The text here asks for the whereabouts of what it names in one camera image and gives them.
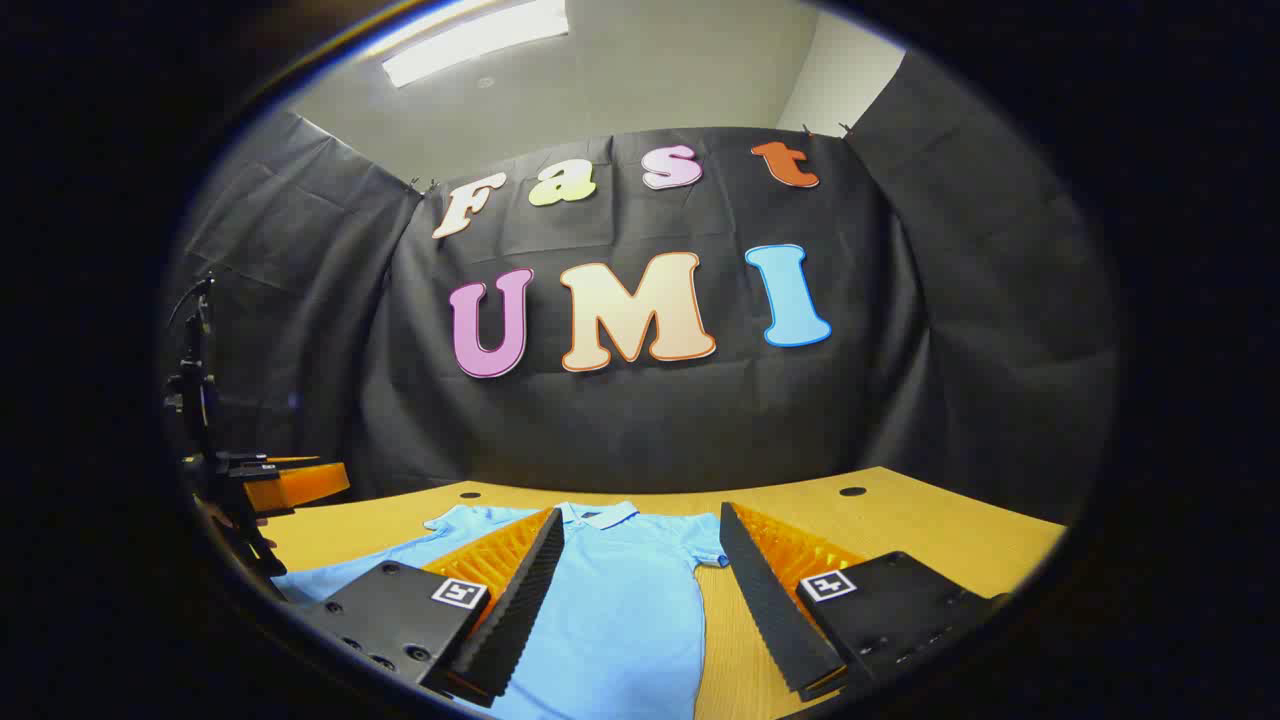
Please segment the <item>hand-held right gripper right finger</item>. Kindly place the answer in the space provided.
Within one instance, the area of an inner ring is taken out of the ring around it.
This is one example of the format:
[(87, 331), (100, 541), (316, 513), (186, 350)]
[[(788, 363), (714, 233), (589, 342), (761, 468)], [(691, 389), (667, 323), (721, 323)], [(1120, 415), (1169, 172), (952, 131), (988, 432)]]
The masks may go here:
[(774, 665), (804, 701), (887, 685), (1006, 601), (910, 553), (865, 559), (742, 503), (722, 503), (719, 542)]

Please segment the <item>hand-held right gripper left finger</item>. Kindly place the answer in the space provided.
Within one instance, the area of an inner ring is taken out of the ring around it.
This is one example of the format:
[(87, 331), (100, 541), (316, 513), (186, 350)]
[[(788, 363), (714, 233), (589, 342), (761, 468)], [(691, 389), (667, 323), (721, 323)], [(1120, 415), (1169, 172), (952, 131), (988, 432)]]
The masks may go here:
[(518, 665), (563, 548), (562, 512), (544, 509), (435, 562), (384, 560), (292, 610), (399, 685), (489, 708)]

